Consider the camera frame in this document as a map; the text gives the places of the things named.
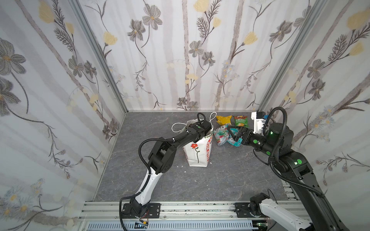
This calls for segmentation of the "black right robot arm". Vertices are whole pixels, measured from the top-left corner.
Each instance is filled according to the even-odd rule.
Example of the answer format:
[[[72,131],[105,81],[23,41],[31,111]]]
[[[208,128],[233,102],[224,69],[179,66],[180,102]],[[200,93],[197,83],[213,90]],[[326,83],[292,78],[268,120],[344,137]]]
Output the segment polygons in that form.
[[[235,141],[241,140],[241,144],[268,155],[269,167],[293,188],[311,220],[287,211],[263,193],[251,198],[253,214],[265,215],[288,231],[348,230],[321,190],[308,160],[291,149],[293,132],[286,124],[273,123],[264,134],[237,126],[229,126],[227,130]]]

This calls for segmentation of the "white teal candy packet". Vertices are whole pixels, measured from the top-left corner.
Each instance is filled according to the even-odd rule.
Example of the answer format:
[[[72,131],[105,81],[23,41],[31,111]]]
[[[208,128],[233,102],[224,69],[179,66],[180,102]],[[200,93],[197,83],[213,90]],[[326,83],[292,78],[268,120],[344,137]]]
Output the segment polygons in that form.
[[[225,144],[229,138],[229,132],[227,130],[227,125],[222,125],[217,128],[214,132],[214,137],[218,146]]]

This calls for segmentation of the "white paper bag red flower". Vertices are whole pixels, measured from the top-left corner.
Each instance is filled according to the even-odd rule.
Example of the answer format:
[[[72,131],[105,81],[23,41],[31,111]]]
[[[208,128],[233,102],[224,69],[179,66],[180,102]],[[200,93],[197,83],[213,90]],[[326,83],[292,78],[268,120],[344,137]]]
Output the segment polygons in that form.
[[[171,127],[172,132],[183,133],[195,125],[198,128],[205,128],[205,133],[200,135],[195,141],[189,141],[181,144],[180,148],[185,152],[186,159],[190,167],[207,167],[212,149],[212,139],[214,126],[212,120],[217,116],[212,112],[209,118],[203,113],[197,113],[197,119],[188,120],[186,123],[177,122]]]

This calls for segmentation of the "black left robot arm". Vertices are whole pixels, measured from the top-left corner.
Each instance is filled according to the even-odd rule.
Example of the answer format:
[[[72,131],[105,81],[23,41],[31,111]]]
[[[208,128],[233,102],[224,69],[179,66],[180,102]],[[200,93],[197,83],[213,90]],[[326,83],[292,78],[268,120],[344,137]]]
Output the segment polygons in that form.
[[[153,191],[161,176],[172,167],[177,150],[188,145],[199,151],[198,142],[210,135],[212,128],[209,120],[196,119],[188,125],[185,124],[185,127],[174,137],[150,138],[139,145],[138,154],[147,172],[138,192],[130,199],[132,211],[136,216],[141,217],[148,210]],[[142,148],[144,144],[152,141],[155,144],[149,153],[148,161],[145,161]]]

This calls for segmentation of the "yellow snack packet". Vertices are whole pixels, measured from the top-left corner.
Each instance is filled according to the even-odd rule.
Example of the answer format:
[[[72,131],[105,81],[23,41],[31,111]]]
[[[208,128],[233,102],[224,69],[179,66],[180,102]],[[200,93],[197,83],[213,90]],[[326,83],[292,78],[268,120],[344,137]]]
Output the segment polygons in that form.
[[[217,119],[216,122],[220,126],[223,126],[223,125],[231,125],[232,116],[216,116],[216,119]]]

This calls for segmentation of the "green snack packet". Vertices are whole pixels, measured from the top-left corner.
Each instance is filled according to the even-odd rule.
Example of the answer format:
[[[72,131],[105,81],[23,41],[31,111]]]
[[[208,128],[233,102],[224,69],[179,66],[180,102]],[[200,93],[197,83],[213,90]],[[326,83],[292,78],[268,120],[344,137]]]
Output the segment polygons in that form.
[[[249,128],[247,116],[234,116],[235,126]]]

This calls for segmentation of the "teal white snack packet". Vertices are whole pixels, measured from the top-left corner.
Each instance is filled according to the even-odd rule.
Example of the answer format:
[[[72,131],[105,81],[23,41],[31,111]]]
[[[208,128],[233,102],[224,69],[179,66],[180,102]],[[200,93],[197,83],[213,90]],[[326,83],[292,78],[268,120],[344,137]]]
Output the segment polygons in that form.
[[[227,127],[228,131],[228,139],[227,142],[235,147],[240,147],[242,138],[241,135],[239,135],[239,128],[234,127]]]

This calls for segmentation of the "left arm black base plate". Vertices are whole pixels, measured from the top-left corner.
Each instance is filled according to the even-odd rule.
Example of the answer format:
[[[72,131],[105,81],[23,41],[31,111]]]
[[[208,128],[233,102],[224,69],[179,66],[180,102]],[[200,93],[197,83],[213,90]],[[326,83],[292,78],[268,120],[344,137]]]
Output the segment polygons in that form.
[[[160,203],[148,203],[144,206],[127,203],[121,209],[120,218],[159,218],[160,211]]]

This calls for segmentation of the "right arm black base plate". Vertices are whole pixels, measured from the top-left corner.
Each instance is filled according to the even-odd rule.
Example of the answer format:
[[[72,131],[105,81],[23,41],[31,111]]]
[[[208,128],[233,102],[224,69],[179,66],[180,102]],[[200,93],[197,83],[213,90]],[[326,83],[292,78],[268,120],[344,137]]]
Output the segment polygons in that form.
[[[247,203],[235,203],[234,212],[237,215],[237,218],[267,218],[266,215],[262,213],[259,208],[259,205],[255,202],[251,204]]]

